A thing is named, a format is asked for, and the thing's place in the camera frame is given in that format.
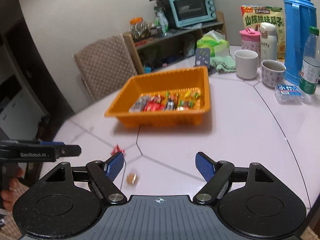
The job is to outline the person's left hand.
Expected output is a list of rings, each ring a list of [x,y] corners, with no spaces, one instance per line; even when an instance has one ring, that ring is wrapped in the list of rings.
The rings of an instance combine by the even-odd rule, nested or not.
[[[22,185],[19,179],[22,178],[23,175],[24,171],[21,167],[18,167],[15,176],[9,180],[9,189],[1,191],[2,205],[9,212],[13,210],[14,204],[18,199],[16,190]]]

